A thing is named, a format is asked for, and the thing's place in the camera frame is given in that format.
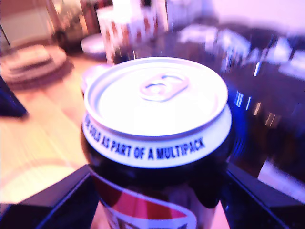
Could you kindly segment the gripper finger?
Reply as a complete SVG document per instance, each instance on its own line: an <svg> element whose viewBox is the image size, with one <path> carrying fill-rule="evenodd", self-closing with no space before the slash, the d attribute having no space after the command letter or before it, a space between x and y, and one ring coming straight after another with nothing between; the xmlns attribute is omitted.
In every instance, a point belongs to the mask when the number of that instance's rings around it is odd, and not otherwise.
<svg viewBox="0 0 305 229"><path fill-rule="evenodd" d="M63 180L17 203L1 203L2 229L89 229L99 202L84 165Z"/></svg>
<svg viewBox="0 0 305 229"><path fill-rule="evenodd" d="M220 202L232 229L303 229L305 205L229 163Z"/></svg>
<svg viewBox="0 0 305 229"><path fill-rule="evenodd" d="M0 77L0 116L23 118L27 115L26 108L17 99L3 78Z"/></svg>

